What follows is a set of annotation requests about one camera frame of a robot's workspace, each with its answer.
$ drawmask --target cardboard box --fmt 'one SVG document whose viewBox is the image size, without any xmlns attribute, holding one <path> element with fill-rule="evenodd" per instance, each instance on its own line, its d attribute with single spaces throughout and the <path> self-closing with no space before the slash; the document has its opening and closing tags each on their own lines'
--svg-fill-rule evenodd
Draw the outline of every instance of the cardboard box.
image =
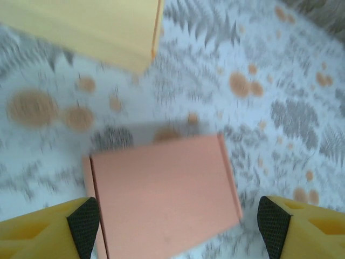
<svg viewBox="0 0 345 259">
<path fill-rule="evenodd" d="M 142 74 L 158 51 L 163 0 L 0 0 L 0 22 Z"/>
<path fill-rule="evenodd" d="M 237 225 L 242 217 L 222 135 L 84 158 L 100 205 L 99 259 L 163 259 Z"/>
</svg>

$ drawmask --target yellow foam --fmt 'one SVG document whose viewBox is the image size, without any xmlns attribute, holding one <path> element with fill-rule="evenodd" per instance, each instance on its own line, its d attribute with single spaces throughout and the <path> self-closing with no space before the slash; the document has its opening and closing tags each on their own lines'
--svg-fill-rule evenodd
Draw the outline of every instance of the yellow foam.
<svg viewBox="0 0 345 259">
<path fill-rule="evenodd" d="M 292 215 L 281 259 L 345 258 L 345 214 L 269 196 Z"/>
<path fill-rule="evenodd" d="M 67 218 L 80 198 L 0 222 L 0 259 L 79 259 Z"/>
</svg>

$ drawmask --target pink box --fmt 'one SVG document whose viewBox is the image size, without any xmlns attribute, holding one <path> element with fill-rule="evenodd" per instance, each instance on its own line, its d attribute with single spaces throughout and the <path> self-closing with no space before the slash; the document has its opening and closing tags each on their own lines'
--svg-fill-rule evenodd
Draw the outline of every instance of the pink box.
<svg viewBox="0 0 345 259">
<path fill-rule="evenodd" d="M 242 218 L 222 135 L 127 148 L 83 159 L 97 198 L 99 259 L 164 259 Z"/>
</svg>

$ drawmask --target black rubber pad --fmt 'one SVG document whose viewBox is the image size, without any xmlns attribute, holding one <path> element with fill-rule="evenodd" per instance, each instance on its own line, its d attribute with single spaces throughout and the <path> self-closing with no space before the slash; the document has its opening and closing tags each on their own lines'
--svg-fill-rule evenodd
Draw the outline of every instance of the black rubber pad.
<svg viewBox="0 0 345 259">
<path fill-rule="evenodd" d="M 67 221 L 80 259 L 90 259 L 100 221 L 97 200 L 89 198 Z"/>
<path fill-rule="evenodd" d="M 289 229 L 291 215 L 263 196 L 258 208 L 258 226 L 270 259 L 279 259 Z"/>
</svg>

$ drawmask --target patterned carpet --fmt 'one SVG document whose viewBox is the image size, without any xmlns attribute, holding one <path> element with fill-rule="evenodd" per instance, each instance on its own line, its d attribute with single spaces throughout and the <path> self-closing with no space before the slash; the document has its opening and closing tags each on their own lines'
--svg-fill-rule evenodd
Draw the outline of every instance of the patterned carpet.
<svg viewBox="0 0 345 259">
<path fill-rule="evenodd" d="M 0 27 L 0 220 L 84 196 L 83 155 L 216 132 L 244 218 L 176 258 L 268 258 L 263 195 L 345 212 L 341 43 L 274 0 L 166 1 L 161 35 L 134 76 Z"/>
</svg>

